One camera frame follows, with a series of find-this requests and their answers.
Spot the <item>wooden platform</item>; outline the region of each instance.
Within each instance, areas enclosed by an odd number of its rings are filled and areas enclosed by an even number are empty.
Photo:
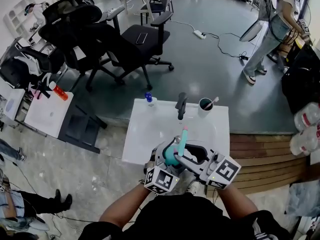
[[[291,154],[290,139],[291,135],[230,134],[230,156],[242,166],[233,184],[251,194],[300,180],[307,158]],[[208,186],[206,196],[212,197],[214,189]]]

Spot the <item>toothbrush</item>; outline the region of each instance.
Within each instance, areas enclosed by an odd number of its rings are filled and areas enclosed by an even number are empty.
[[[181,134],[181,140],[180,140],[180,143],[178,146],[178,155],[180,157],[182,157],[184,155],[187,139],[188,139],[188,127],[185,126],[185,127],[183,127],[182,134]]]
[[[215,99],[213,100],[213,101],[211,101],[205,108],[204,108],[204,110],[207,110],[210,106],[211,106],[211,104],[213,104],[214,102],[218,102],[219,101],[219,97],[215,97]]]

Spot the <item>blue bottle cap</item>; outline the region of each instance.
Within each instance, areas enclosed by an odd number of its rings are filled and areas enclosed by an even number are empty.
[[[152,102],[152,94],[151,94],[151,92],[146,92],[144,94],[144,97],[146,98],[147,102]]]

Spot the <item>smartphone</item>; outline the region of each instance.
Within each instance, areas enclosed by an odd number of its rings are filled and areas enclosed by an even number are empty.
[[[148,33],[140,33],[135,43],[137,45],[142,45],[145,42],[147,35]]]

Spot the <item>blue jeans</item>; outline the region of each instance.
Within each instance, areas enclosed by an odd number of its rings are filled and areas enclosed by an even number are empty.
[[[6,143],[3,139],[0,139],[0,152],[16,160],[20,159],[19,152]]]
[[[278,39],[284,39],[290,29],[278,15],[274,16],[272,19],[271,26],[273,33]],[[268,28],[260,47],[255,51],[243,69],[243,71],[245,71],[245,73],[250,77],[255,76],[256,70],[264,68],[262,66],[264,57],[280,44],[280,41],[278,41],[275,36]]]

